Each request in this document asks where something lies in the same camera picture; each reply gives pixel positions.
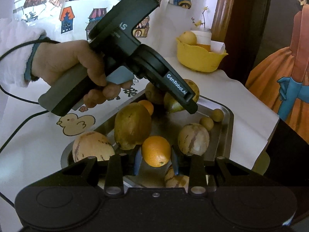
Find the orange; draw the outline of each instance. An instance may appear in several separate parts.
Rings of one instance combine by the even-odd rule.
[[[171,145],[163,137],[151,136],[142,145],[142,156],[148,165],[162,167],[171,158]]]
[[[143,106],[146,107],[146,109],[148,110],[150,116],[154,113],[154,105],[150,101],[148,101],[148,100],[141,100],[138,103],[142,104]]]

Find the black cable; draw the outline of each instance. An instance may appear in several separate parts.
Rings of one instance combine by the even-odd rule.
[[[1,192],[0,192],[0,197],[4,199],[8,204],[10,204],[15,209],[14,203]]]
[[[7,146],[7,144],[13,139],[13,137],[16,135],[16,133],[32,118],[39,116],[39,115],[43,115],[48,113],[49,111],[42,111],[36,114],[31,115],[30,117],[28,117],[27,119],[25,119],[20,125],[19,127],[16,128],[16,130],[12,133],[12,135],[7,139],[7,141],[2,145],[2,147],[0,148],[0,153],[3,151],[3,149]]]
[[[29,41],[29,42],[25,42],[25,43],[22,43],[18,46],[15,46],[14,48],[8,50],[7,52],[5,52],[1,57],[0,57],[0,62],[7,56],[9,55],[10,53],[12,53],[13,51],[21,48],[21,47],[24,47],[24,46],[27,46],[27,45],[31,45],[31,44],[38,44],[38,43],[51,43],[51,44],[58,44],[59,42],[58,41],[53,41],[53,40],[50,40],[49,38],[45,38],[45,39],[37,39],[37,40],[34,40],[34,41]],[[15,99],[18,99],[18,100],[21,100],[21,101],[24,101],[24,102],[27,102],[27,103],[31,103],[31,104],[39,104],[38,102],[34,102],[34,101],[31,101],[31,100],[27,100],[27,99],[22,99],[20,97],[17,97],[13,94],[10,94],[8,93],[6,90],[3,89],[3,87],[1,86],[0,84],[0,90],[2,90],[2,92],[4,92],[6,95],[10,96],[10,97],[13,97]]]

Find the blue cuff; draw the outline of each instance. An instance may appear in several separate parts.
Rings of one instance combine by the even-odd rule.
[[[45,39],[46,38],[46,35],[41,35],[39,37],[39,40],[41,39]],[[25,74],[24,74],[24,78],[26,81],[37,81],[39,78],[38,77],[35,77],[31,74],[31,69],[32,69],[32,62],[33,62],[33,58],[34,58],[34,55],[38,49],[38,47],[40,46],[41,43],[35,43],[33,48],[32,48],[32,53],[27,61],[27,66],[26,66],[26,71],[25,71]]]

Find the cartoon duck drawing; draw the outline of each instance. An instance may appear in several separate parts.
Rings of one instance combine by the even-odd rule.
[[[69,113],[61,117],[57,122],[63,128],[63,134],[66,136],[75,136],[88,130],[95,124],[95,118],[91,115],[78,117],[74,113]]]

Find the yellow fruit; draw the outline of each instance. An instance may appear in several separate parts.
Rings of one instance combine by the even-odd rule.
[[[152,167],[164,166],[171,158],[171,146],[165,138],[151,136],[142,145],[142,156]]]
[[[195,92],[193,101],[197,102],[200,97],[200,89],[197,87],[197,85],[192,80],[184,79],[184,81]],[[164,108],[169,113],[175,113],[175,112],[180,112],[184,110],[184,108],[178,103],[178,101],[176,101],[168,92],[164,96]]]
[[[171,165],[164,177],[165,187],[184,187],[188,192],[189,177],[185,175],[175,175],[173,166]]]
[[[215,122],[221,122],[224,118],[224,113],[221,109],[214,109],[211,113],[211,118]]]
[[[115,154],[113,146],[101,133],[89,132],[78,136],[73,143],[73,160],[77,162],[88,156],[95,156],[98,161],[109,160]]]
[[[151,131],[151,116],[145,106],[131,103],[121,109],[115,118],[115,141],[123,150],[142,145]]]
[[[209,146],[209,133],[200,124],[185,125],[178,135],[178,147],[183,154],[203,155]]]
[[[145,95],[148,101],[153,104],[163,104],[163,98],[165,93],[160,91],[157,87],[155,87],[152,83],[148,83],[145,88]]]
[[[145,106],[150,115],[152,115],[154,113],[154,106],[153,106],[153,104],[150,101],[148,101],[148,100],[141,100],[138,103],[142,104],[143,106]]]
[[[196,45],[197,44],[197,37],[191,31],[187,31],[187,32],[182,33],[178,37],[178,39],[179,39],[180,42],[182,42],[184,44],[188,44],[188,45]]]
[[[206,128],[207,131],[211,131],[214,127],[214,121],[209,117],[203,117],[200,119],[200,124]]]

